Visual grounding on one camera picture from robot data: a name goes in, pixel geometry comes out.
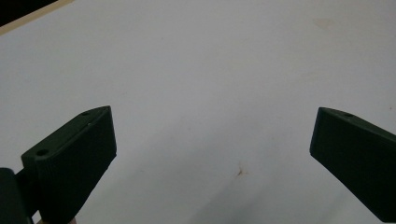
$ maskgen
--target wooden edge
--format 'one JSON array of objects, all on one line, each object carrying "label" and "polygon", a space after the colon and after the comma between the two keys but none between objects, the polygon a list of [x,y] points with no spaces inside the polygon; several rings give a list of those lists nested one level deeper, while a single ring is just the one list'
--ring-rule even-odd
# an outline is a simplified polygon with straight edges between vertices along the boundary
[{"label": "wooden edge", "polygon": [[11,30],[14,30],[14,29],[26,24],[29,21],[33,21],[37,18],[40,18],[40,17],[50,13],[51,11],[53,11],[59,7],[62,7],[66,4],[69,4],[73,1],[74,0],[58,0],[58,1],[53,2],[45,7],[40,8],[32,13],[29,13],[26,16],[23,16],[15,21],[7,23],[6,25],[0,27],[0,35],[3,35]]}]

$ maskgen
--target stain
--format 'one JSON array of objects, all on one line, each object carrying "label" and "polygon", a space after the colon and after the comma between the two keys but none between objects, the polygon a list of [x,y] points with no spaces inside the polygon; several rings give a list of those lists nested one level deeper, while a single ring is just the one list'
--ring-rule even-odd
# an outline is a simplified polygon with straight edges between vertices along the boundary
[{"label": "stain", "polygon": [[334,21],[331,19],[315,18],[312,21],[318,28],[323,30],[328,30],[330,26],[334,25]]},{"label": "stain", "polygon": [[242,175],[247,175],[248,172],[239,164],[239,173],[236,175],[236,177],[242,176]]}]

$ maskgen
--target dark object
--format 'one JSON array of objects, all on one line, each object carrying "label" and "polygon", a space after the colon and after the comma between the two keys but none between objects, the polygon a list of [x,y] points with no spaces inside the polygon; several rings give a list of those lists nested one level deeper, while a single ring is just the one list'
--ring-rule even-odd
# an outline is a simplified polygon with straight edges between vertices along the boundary
[{"label": "dark object", "polygon": [[115,157],[110,106],[79,114],[23,153],[19,173],[0,170],[0,224],[31,223],[37,210],[44,221],[68,223]]},{"label": "dark object", "polygon": [[57,0],[1,0],[0,26],[15,21]]},{"label": "dark object", "polygon": [[320,108],[311,155],[381,221],[396,222],[396,136],[354,115]]}]

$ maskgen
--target black plastic part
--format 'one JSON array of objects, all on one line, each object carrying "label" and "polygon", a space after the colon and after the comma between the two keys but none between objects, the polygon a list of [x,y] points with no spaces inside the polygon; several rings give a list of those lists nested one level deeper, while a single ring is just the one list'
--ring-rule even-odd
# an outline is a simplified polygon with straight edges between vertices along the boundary
[{"label": "black plastic part", "polygon": [[320,108],[311,155],[381,221],[396,222],[396,136],[346,112]]},{"label": "black plastic part", "polygon": [[22,156],[21,182],[37,200],[24,198],[29,215],[35,208],[44,221],[68,223],[86,202],[111,161],[116,139],[110,106],[79,114]]},{"label": "black plastic part", "polygon": [[0,168],[0,223],[33,223],[25,210],[14,172],[8,168]]}]

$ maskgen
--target white surface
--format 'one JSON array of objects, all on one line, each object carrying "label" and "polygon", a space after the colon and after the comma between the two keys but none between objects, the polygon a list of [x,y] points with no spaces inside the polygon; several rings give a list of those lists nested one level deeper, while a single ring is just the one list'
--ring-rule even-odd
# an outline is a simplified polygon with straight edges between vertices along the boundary
[{"label": "white surface", "polygon": [[77,0],[0,36],[0,164],[111,105],[118,157],[78,223],[380,223],[308,149],[319,106],[396,133],[395,11]]}]

